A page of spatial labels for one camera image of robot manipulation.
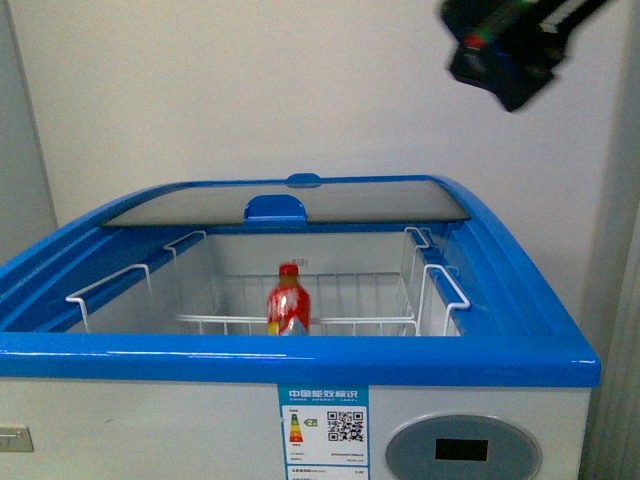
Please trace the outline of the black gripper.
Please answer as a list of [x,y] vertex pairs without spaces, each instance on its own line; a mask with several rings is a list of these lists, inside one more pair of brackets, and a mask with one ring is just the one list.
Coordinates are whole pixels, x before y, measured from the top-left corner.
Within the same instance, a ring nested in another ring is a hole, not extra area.
[[573,30],[603,5],[600,0],[444,1],[440,18],[457,41],[449,72],[514,112],[555,79]]

